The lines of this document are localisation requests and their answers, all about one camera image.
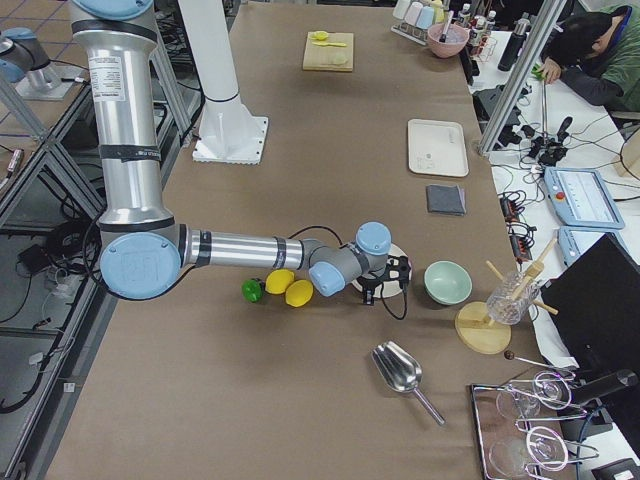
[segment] white pillar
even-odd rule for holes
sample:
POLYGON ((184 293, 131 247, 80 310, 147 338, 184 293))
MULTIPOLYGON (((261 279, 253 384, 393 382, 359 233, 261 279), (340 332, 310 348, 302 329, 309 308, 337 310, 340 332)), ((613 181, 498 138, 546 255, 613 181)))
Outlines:
POLYGON ((260 163, 268 119, 254 117, 238 90, 221 0, 179 0, 206 103, 193 159, 260 163))

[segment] bottle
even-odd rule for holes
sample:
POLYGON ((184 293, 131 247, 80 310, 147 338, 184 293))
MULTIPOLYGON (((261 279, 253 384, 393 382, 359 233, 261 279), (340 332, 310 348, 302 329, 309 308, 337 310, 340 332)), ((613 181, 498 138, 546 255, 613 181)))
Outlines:
POLYGON ((412 27, 415 27, 420 12, 422 12, 422 4, 420 2, 412 2, 411 5, 409 5, 407 14, 404 16, 404 21, 412 27))
POLYGON ((457 20, 458 25, 464 28, 469 27, 470 17, 471 17, 471 4, 465 3, 464 5, 462 5, 462 10, 458 12, 458 20, 457 20))
POLYGON ((416 23, 416 27, 426 30, 431 25, 433 25, 433 18, 435 16, 435 11, 432 7, 425 5, 422 7, 420 11, 420 16, 418 17, 418 22, 416 23))
POLYGON ((487 28, 485 31, 486 36, 490 36, 491 32, 496 28, 496 11, 491 10, 487 15, 487 28))
POLYGON ((396 6, 393 8, 393 16, 398 20, 404 19, 407 10, 409 10, 409 5, 411 5, 411 0, 398 0, 396 6))
POLYGON ((445 14, 444 14, 444 5, 442 5, 442 0, 433 0, 431 2, 431 5, 433 6, 433 9, 436 12, 433 18, 433 23, 443 23, 445 20, 445 14))
POLYGON ((509 37, 509 42, 502 53, 502 57, 500 57, 498 70, 508 72, 511 70, 511 67, 513 67, 513 64, 516 63, 518 55, 520 54, 520 49, 527 38, 527 29, 529 28, 529 25, 529 20, 526 18, 518 20, 516 28, 509 37))
POLYGON ((484 29, 485 18, 480 17, 476 20, 476 24, 471 28, 471 31, 469 32, 469 41, 467 42, 467 45, 471 47, 471 56, 478 55, 480 53, 479 47, 484 29))

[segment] metal scoop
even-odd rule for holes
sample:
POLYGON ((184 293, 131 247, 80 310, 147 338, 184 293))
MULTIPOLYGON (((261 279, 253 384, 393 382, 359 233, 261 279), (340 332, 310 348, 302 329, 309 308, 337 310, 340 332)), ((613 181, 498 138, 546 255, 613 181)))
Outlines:
POLYGON ((371 356, 392 390, 399 393, 413 393, 436 423, 440 426, 444 425, 442 415, 431 405, 425 394, 418 389, 422 379, 422 368, 415 358, 392 341, 378 345, 371 352, 371 356))

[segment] black tape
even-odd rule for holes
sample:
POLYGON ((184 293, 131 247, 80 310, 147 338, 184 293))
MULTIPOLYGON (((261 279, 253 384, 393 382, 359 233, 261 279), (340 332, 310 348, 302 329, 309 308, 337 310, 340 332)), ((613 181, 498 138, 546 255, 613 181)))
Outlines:
POLYGON ((214 102, 214 103, 227 103, 230 102, 231 100, 233 100, 234 98, 236 98, 238 95, 240 95, 240 91, 237 91, 235 93, 235 95, 229 97, 229 98, 224 98, 224 99, 220 99, 220 100, 215 100, 211 97, 207 97, 206 95, 204 96, 204 98, 206 98, 207 100, 209 100, 210 102, 214 102))
POLYGON ((184 223, 181 223, 178 228, 180 232, 178 237, 178 252, 180 253, 180 261, 184 266, 187 254, 187 226, 184 223))
POLYGON ((360 250, 360 247, 353 242, 347 243, 344 245, 346 248, 351 250, 353 256, 356 257, 356 260, 360 264, 360 269, 362 273, 367 273, 369 271, 369 259, 367 258, 367 254, 360 250))
POLYGON ((274 269, 283 268, 287 261, 287 241, 284 238, 273 237, 276 240, 278 251, 276 252, 276 261, 273 263, 274 269))
POLYGON ((211 232, 207 230, 200 231, 200 248, 198 249, 198 258, 196 259, 196 267, 209 265, 211 262, 211 232))
POLYGON ((120 22, 117 20, 78 20, 71 24, 71 31, 75 34, 86 30, 107 30, 112 32, 123 32, 148 38, 153 42, 158 41, 158 35, 153 30, 134 25, 133 23, 120 22))
POLYGON ((162 160, 160 150, 155 145, 100 145, 100 158, 115 158, 123 162, 138 160, 162 160))
POLYGON ((114 233, 128 233, 128 232, 151 232, 153 230, 160 230, 161 228, 167 228, 175 224, 176 221, 173 217, 165 218, 164 220, 157 220, 155 222, 144 223, 99 223, 98 226, 103 232, 114 233))

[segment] metal frame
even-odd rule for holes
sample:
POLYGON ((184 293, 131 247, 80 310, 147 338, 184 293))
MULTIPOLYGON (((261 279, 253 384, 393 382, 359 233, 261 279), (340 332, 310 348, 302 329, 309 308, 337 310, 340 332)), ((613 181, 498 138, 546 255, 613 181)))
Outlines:
POLYGON ((540 52, 542 52, 560 13, 562 13, 565 3, 566 0, 545 0, 542 4, 533 29, 529 33, 529 38, 524 44, 520 58, 518 58, 513 67, 493 115, 484 129, 478 145, 478 151, 481 155, 488 155, 498 141, 498 136, 518 100, 526 78, 540 56, 540 52))

